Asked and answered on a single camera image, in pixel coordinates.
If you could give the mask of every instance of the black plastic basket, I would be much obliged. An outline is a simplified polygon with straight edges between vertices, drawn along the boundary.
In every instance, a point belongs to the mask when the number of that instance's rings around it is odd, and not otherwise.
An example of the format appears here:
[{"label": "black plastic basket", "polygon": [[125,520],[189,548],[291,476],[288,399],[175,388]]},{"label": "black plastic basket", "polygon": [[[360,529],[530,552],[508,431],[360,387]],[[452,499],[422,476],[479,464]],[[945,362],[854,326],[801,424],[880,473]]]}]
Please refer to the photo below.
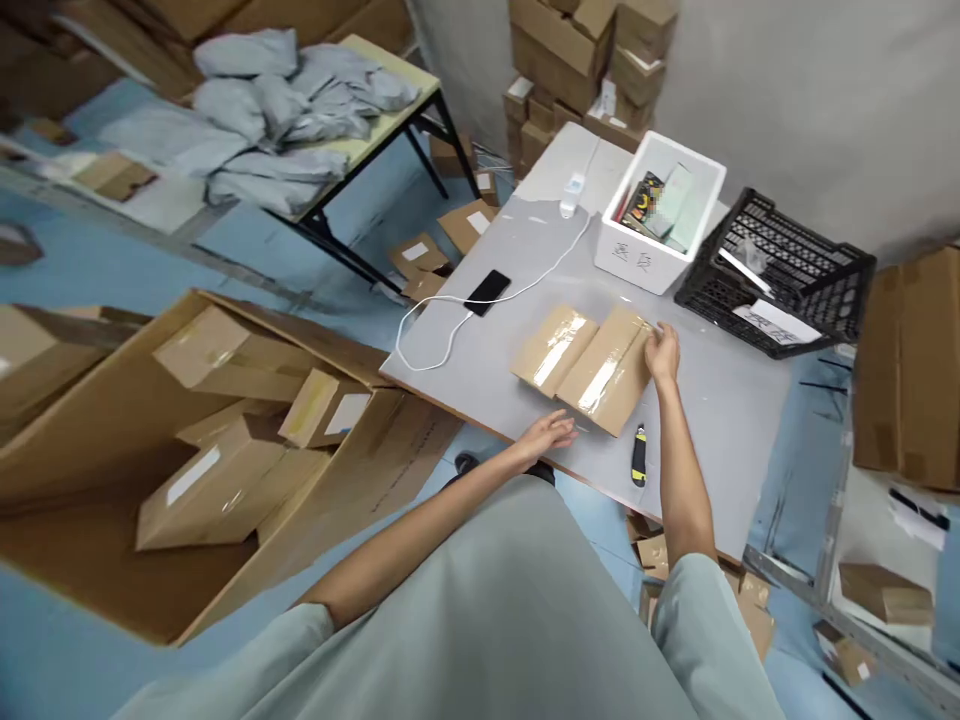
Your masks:
[{"label": "black plastic basket", "polygon": [[[770,285],[773,297],[719,254],[725,248],[736,255],[748,239],[767,256],[760,278]],[[703,241],[674,299],[780,360],[840,342],[855,343],[876,264],[873,255],[846,243],[830,242],[777,212],[772,201],[752,188],[745,188]],[[802,320],[823,333],[822,337],[782,345],[734,314],[737,308],[760,299]]]}]

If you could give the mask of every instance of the pile of gray bags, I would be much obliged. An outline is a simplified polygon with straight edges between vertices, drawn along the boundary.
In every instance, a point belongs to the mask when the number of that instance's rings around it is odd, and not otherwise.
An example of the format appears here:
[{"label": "pile of gray bags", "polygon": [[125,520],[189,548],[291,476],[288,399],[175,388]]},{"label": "pile of gray bags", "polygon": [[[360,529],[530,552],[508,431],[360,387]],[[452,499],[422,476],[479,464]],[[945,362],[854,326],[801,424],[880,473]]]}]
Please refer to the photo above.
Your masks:
[{"label": "pile of gray bags", "polygon": [[339,45],[297,52],[295,30],[222,35],[194,50],[207,80],[193,111],[147,103],[101,139],[189,177],[207,179],[210,202],[239,198],[283,215],[304,209],[349,158],[322,147],[366,140],[370,119],[397,112],[419,90]]}]

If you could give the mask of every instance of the black smartphone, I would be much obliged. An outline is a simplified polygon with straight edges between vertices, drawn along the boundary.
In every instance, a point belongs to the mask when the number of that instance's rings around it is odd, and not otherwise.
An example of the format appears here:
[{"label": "black smartphone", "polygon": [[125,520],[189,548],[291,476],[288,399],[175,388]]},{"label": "black smartphone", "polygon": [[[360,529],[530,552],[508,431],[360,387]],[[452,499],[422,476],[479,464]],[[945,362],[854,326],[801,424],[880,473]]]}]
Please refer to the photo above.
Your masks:
[{"label": "black smartphone", "polygon": [[501,272],[491,270],[490,274],[483,279],[483,282],[477,285],[477,289],[470,295],[470,299],[463,305],[467,310],[472,310],[474,315],[483,317],[487,310],[493,307],[491,302],[476,302],[477,300],[496,300],[503,295],[503,291],[510,284],[510,278]]}]

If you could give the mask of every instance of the white wall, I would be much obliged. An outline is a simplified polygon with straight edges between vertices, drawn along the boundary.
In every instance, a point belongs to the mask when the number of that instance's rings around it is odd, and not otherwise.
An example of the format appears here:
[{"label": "white wall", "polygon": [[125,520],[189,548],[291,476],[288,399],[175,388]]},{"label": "white wall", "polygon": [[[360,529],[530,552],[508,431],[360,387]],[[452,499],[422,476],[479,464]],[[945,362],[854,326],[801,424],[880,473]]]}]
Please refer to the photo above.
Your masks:
[{"label": "white wall", "polygon": [[[507,0],[411,0],[455,118],[505,150]],[[827,237],[960,234],[960,2],[682,0],[656,128]]]}]

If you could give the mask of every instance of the gray table top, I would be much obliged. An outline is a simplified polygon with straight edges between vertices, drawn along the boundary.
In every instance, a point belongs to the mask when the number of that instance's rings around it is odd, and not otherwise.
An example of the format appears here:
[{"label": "gray table top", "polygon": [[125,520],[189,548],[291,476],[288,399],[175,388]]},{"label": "gray table top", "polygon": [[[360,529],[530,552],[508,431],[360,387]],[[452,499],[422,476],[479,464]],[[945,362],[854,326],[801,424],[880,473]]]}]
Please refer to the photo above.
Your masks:
[{"label": "gray table top", "polygon": [[[444,284],[444,294],[467,297],[496,269],[516,292],[537,279],[566,250],[590,218],[574,250],[539,284],[513,300],[473,317],[458,332],[447,363],[413,372],[393,353],[381,372],[465,420],[515,439],[537,417],[563,406],[510,373],[524,340],[556,305],[568,304],[602,322],[614,303],[626,303],[652,323],[668,322],[680,336],[679,384],[697,455],[713,504],[717,549],[739,559],[767,475],[767,464],[790,387],[790,361],[774,361],[673,302],[652,295],[594,266],[599,216],[616,191],[630,155],[574,124],[566,125],[500,211],[476,247]],[[557,201],[591,153],[581,207],[560,217]],[[715,221],[725,208],[718,208]],[[416,367],[443,358],[450,332],[466,310],[432,301],[408,320],[404,354]],[[660,421],[654,386],[647,387],[624,432],[614,438],[582,416],[581,436],[548,459],[559,469],[647,516],[661,517]],[[633,432],[647,429],[644,489],[630,479]]]}]

